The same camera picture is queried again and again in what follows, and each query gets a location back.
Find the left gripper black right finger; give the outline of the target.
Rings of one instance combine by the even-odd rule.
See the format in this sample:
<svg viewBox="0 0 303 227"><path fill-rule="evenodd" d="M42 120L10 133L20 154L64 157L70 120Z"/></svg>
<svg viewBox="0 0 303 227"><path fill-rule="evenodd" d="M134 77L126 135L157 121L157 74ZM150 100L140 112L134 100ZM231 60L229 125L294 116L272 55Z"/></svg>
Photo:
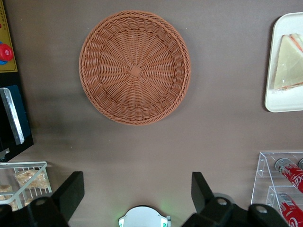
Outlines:
<svg viewBox="0 0 303 227"><path fill-rule="evenodd" d="M192 173L191 197L196 209L185 227L287 227L272 207L252 204L247 210L226 197L214 195L201 172Z"/></svg>

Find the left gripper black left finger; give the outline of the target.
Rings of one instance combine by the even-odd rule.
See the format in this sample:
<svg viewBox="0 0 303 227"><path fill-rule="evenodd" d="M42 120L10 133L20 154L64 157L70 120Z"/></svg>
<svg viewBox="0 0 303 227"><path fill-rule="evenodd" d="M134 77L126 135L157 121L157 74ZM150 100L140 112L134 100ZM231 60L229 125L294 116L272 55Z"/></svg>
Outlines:
<svg viewBox="0 0 303 227"><path fill-rule="evenodd" d="M67 227L85 195L82 171L73 172L51 195L34 199L26 207L13 211L0 206L2 227Z"/></svg>

